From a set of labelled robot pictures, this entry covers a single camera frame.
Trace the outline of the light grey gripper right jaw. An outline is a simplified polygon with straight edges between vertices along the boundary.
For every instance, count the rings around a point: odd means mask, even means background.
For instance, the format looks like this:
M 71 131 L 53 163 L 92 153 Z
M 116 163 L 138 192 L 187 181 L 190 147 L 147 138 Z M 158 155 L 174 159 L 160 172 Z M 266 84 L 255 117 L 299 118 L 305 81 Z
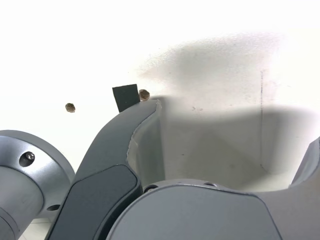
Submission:
M 240 192 L 173 184 L 143 194 L 119 216 L 109 240 L 317 240 L 320 142 L 307 148 L 283 190 Z

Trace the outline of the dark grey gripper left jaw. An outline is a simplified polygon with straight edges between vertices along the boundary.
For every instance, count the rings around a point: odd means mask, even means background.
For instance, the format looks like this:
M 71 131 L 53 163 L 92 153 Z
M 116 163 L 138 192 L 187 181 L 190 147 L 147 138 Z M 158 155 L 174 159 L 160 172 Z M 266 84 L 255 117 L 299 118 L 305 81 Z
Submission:
M 104 240 L 143 187 L 165 179 L 161 102 L 119 113 L 97 134 L 47 234 L 49 240 Z

